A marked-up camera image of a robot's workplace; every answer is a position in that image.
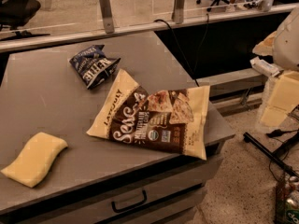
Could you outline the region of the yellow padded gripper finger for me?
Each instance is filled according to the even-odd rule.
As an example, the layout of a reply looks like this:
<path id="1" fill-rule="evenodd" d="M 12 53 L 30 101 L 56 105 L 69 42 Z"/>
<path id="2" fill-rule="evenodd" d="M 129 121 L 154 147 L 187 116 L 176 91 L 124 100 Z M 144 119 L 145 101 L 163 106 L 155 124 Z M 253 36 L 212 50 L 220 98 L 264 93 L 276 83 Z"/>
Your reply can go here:
<path id="1" fill-rule="evenodd" d="M 259 132 L 272 132 L 299 105 L 299 73 L 287 71 L 270 77 L 265 83 L 255 127 Z"/>

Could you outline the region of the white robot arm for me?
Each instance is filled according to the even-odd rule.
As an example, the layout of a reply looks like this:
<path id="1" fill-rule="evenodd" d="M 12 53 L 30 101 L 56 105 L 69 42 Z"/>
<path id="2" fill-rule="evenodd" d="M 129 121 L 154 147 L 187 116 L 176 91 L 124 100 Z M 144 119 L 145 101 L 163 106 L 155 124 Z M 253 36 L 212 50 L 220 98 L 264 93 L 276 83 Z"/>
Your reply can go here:
<path id="1" fill-rule="evenodd" d="M 256 127 L 273 131 L 299 105 L 299 7 L 253 49 L 254 70 L 268 77 Z"/>

